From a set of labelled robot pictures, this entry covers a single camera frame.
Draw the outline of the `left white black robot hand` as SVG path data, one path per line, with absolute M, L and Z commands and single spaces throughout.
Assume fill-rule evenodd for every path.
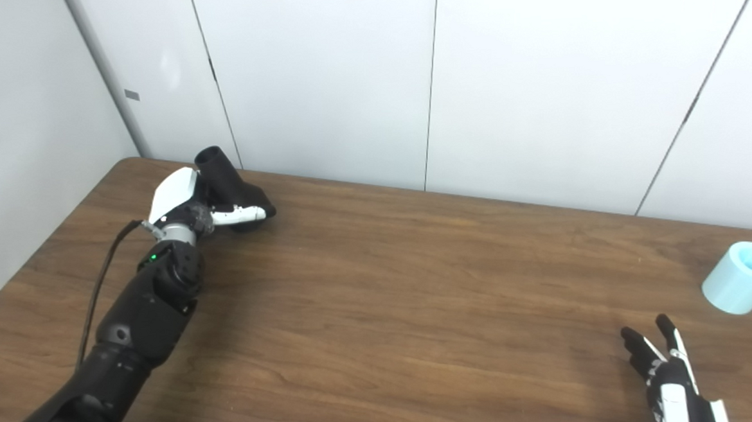
M 141 222 L 157 242 L 177 240 L 195 245 L 218 227 L 256 224 L 275 216 L 269 204 L 240 205 L 218 197 L 201 171 L 183 166 L 163 179 L 152 196 L 150 213 Z

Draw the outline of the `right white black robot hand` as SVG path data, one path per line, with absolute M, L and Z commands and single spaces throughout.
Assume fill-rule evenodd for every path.
M 682 333 L 664 313 L 655 321 L 668 346 L 665 352 L 630 327 L 620 330 L 629 364 L 645 382 L 654 422 L 729 422 L 724 401 L 701 395 Z

